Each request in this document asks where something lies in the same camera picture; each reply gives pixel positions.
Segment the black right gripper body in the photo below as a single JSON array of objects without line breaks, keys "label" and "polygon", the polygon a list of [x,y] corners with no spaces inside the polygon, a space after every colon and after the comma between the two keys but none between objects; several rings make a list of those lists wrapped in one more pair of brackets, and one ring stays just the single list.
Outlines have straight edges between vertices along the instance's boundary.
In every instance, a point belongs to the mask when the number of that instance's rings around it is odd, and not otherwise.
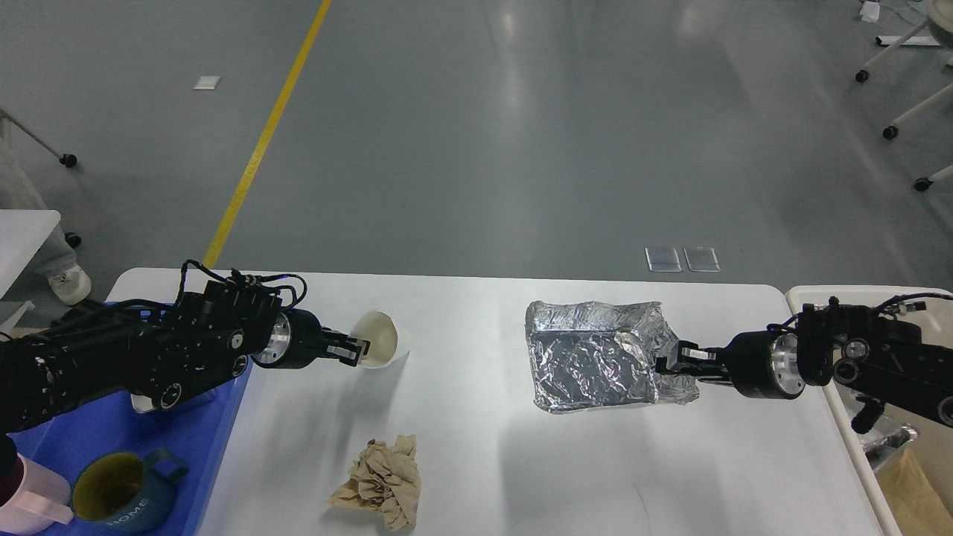
[{"label": "black right gripper body", "polygon": [[806,387],[793,334],[759,331],[735,336],[726,346],[726,369],[736,390],[752,399],[794,400]]}]

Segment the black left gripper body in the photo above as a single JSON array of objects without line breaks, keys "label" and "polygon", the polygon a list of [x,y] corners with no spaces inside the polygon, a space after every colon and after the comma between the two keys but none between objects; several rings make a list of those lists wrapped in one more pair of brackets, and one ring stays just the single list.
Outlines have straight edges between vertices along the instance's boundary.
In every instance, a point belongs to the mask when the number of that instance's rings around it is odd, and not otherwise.
[{"label": "black left gripper body", "polygon": [[280,313],[263,350],[252,362],[263,369],[305,369],[325,353],[324,331],[319,319],[307,310]]}]

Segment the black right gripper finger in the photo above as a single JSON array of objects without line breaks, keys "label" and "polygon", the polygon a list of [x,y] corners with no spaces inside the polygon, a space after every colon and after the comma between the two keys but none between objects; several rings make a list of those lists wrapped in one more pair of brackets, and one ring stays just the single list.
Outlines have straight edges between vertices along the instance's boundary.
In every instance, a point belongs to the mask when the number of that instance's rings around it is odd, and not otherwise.
[{"label": "black right gripper finger", "polygon": [[675,374],[694,377],[702,383],[714,386],[734,386],[728,370],[721,364],[683,364],[674,370]]},{"label": "black right gripper finger", "polygon": [[690,340],[678,340],[669,350],[663,351],[658,357],[654,370],[658,374],[675,374],[674,370],[683,364],[721,364],[727,369],[724,360],[719,356],[722,348],[701,348]]}]

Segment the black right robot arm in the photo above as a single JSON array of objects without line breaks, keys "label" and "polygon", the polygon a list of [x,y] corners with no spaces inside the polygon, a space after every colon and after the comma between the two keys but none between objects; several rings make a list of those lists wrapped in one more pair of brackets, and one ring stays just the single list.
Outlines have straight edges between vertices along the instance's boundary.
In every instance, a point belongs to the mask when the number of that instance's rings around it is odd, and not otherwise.
[{"label": "black right robot arm", "polygon": [[680,340],[654,370],[731,386],[751,399],[794,400],[807,386],[835,381],[858,393],[862,408],[851,423],[858,434],[871,431],[887,405],[950,427],[951,349],[924,343],[919,326],[902,320],[925,310],[929,299],[951,296],[902,294],[875,306],[830,296],[721,348]]}]

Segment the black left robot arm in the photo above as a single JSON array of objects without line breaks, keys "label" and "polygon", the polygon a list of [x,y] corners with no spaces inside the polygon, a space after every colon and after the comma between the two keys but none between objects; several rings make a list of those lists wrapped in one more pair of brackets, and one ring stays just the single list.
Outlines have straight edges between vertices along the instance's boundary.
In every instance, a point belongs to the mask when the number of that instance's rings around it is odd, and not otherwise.
[{"label": "black left robot arm", "polygon": [[17,454],[14,433],[119,391],[166,411],[238,379],[252,364],[303,369],[329,359],[358,366],[372,344],[301,309],[307,289],[293,286],[294,278],[218,275],[188,259],[171,303],[98,303],[44,331],[3,338],[2,471]]}]

